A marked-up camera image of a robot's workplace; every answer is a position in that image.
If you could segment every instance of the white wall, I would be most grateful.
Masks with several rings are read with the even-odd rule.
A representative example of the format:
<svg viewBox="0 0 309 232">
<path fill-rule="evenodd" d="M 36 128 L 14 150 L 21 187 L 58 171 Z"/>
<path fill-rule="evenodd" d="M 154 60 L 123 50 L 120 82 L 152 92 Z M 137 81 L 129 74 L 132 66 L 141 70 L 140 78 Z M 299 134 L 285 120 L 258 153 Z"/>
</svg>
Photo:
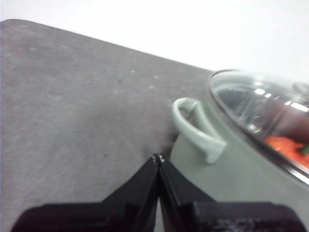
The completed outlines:
<svg viewBox="0 0 309 232">
<path fill-rule="evenodd" d="M 309 82 L 309 0 L 1 0 L 9 18 L 206 69 Z"/>
</svg>

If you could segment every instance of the red food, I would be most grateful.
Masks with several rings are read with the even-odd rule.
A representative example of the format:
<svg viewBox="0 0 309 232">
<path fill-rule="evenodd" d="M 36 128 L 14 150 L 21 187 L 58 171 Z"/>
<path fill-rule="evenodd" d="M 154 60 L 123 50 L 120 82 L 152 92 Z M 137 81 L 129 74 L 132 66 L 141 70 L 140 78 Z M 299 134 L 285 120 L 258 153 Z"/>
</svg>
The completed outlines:
<svg viewBox="0 0 309 232">
<path fill-rule="evenodd" d="M 309 168 L 309 155 L 304 156 L 297 149 L 304 146 L 302 143 L 297 143 L 292 139 L 286 137 L 267 137 L 265 141 L 276 151 L 279 151 L 285 157 L 298 162 Z"/>
</svg>

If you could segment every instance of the pot handle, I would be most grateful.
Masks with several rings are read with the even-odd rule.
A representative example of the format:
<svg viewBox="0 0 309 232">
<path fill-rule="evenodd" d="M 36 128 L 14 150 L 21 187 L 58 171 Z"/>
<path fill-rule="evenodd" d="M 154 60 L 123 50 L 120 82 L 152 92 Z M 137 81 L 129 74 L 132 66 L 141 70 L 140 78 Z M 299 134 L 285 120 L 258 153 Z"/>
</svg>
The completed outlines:
<svg viewBox="0 0 309 232">
<path fill-rule="evenodd" d="M 188 122 L 181 114 L 180 109 L 188 114 L 193 112 L 199 119 L 202 127 L 207 130 L 207 133 Z M 226 142 L 219 136 L 207 119 L 200 101 L 193 98 L 177 99 L 173 104 L 172 116 L 179 132 L 204 152 L 205 162 L 208 164 L 215 163 L 223 153 Z"/>
</svg>

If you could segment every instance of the gray surface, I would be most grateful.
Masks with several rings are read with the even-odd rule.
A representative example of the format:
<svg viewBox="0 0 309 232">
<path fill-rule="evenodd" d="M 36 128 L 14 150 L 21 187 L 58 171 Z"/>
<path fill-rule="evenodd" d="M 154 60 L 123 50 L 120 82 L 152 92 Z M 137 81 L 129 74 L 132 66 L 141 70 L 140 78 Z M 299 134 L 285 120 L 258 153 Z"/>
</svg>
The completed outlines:
<svg viewBox="0 0 309 232">
<path fill-rule="evenodd" d="M 199 97 L 209 74 L 23 20 L 1 36 L 2 232 L 32 206 L 101 201 L 168 154 L 172 102 Z"/>
</svg>

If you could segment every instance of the pot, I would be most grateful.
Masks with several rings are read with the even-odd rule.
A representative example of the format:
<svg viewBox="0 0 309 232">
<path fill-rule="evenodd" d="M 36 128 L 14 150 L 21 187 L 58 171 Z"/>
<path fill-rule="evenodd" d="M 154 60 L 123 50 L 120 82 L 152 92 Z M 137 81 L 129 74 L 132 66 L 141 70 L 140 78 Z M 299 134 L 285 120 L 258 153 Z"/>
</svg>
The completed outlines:
<svg viewBox="0 0 309 232">
<path fill-rule="evenodd" d="M 309 229 L 308 167 L 265 142 L 284 136 L 309 143 L 308 92 L 285 83 L 236 70 L 211 74 L 201 100 L 173 104 L 180 136 L 171 162 L 217 201 L 284 204 Z"/>
</svg>

